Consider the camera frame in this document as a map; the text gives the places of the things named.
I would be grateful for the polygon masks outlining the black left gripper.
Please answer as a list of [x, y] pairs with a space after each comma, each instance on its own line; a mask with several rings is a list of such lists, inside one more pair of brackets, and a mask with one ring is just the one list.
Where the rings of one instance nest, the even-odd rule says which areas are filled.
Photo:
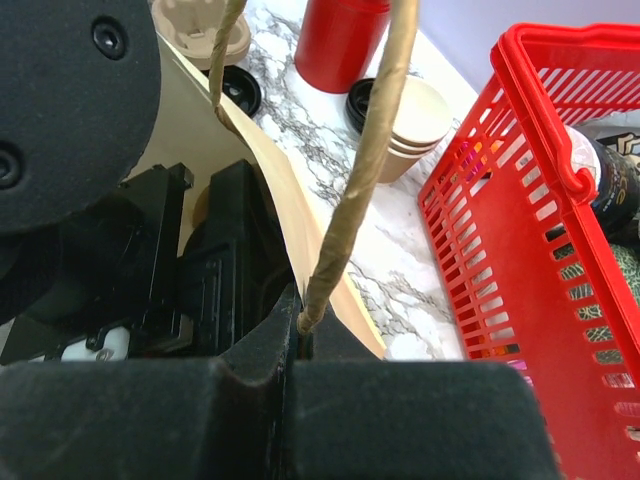
[[191, 185], [184, 165], [155, 166], [22, 238], [1, 281], [2, 361], [218, 355], [253, 330], [293, 279], [258, 170], [213, 174], [181, 242]]

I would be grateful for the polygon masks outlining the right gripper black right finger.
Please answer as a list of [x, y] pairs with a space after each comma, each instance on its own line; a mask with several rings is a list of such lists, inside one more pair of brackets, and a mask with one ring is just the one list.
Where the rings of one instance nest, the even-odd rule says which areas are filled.
[[382, 361], [335, 316], [291, 369], [293, 479], [556, 479], [530, 386], [513, 368]]

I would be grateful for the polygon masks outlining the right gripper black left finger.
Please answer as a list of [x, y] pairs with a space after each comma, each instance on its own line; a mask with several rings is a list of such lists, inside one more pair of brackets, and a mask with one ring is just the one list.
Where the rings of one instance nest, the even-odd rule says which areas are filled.
[[282, 479], [286, 287], [217, 357], [20, 362], [1, 372], [5, 479]]

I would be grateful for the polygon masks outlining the beige paper bag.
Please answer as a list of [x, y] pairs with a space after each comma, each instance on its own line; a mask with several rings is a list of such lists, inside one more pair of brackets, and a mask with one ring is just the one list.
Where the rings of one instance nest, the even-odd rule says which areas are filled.
[[223, 95], [225, 33], [217, 36], [209, 77], [163, 36], [153, 33], [151, 44], [161, 61], [160, 110], [151, 140], [133, 170], [140, 173], [157, 164], [184, 163], [196, 176], [195, 192], [186, 200], [187, 207], [193, 208], [196, 195], [205, 189], [205, 175], [228, 165], [244, 148], [266, 180], [298, 291], [310, 299], [299, 321], [301, 329], [322, 327], [319, 316], [330, 305], [359, 344], [377, 358], [383, 357], [385, 344], [345, 268], [382, 170], [417, 32], [417, 2], [394, 1], [390, 12], [373, 105], [355, 166], [332, 219], [315, 208], [300, 176], [302, 162], [291, 160], [272, 135]]

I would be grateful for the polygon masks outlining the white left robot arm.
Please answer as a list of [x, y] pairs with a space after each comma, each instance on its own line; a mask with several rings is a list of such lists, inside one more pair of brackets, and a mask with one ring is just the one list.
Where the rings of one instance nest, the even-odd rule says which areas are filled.
[[293, 275], [248, 149], [146, 1], [1, 5], [3, 364], [217, 355]]

